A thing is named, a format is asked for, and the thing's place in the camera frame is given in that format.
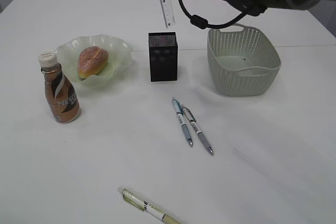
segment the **bottle cap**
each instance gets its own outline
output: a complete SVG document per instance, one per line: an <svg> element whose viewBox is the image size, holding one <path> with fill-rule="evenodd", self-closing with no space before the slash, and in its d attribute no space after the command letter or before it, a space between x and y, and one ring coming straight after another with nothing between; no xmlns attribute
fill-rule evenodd
<svg viewBox="0 0 336 224"><path fill-rule="evenodd" d="M42 68L50 68L58 63L54 52L43 52L38 56L38 61Z"/></svg>

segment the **basket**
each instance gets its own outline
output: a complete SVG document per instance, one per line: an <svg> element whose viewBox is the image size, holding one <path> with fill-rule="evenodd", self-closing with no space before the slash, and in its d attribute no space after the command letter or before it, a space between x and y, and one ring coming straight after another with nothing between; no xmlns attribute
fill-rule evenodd
<svg viewBox="0 0 336 224"><path fill-rule="evenodd" d="M272 85L281 60L269 39L257 28L235 24L242 31L208 33L212 79L224 95L260 95Z"/></svg>

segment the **bread roll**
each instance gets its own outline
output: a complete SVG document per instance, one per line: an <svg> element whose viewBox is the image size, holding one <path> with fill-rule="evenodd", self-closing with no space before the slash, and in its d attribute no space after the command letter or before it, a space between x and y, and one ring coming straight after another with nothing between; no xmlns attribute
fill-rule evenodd
<svg viewBox="0 0 336 224"><path fill-rule="evenodd" d="M82 79L98 74L107 64L109 53L99 47L88 47L79 55L78 75Z"/></svg>

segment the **ruler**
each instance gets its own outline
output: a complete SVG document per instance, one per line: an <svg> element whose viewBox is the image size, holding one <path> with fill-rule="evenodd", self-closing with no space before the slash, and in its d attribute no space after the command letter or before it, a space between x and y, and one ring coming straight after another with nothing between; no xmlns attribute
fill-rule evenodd
<svg viewBox="0 0 336 224"><path fill-rule="evenodd" d="M173 12L173 6L171 0L160 0L164 22L166 27L172 27L175 25L175 17Z"/></svg>

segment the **light green glass bowl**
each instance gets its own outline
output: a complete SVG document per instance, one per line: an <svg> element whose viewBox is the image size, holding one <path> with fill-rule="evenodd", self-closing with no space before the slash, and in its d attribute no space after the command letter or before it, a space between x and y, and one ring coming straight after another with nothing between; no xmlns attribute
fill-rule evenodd
<svg viewBox="0 0 336 224"><path fill-rule="evenodd" d="M103 70L95 76L81 79L78 76L77 63L80 53L91 46L97 46L109 52L109 60ZM78 37L55 51L64 74L71 82L97 83L113 78L132 62L132 47L119 38L108 35Z"/></svg>

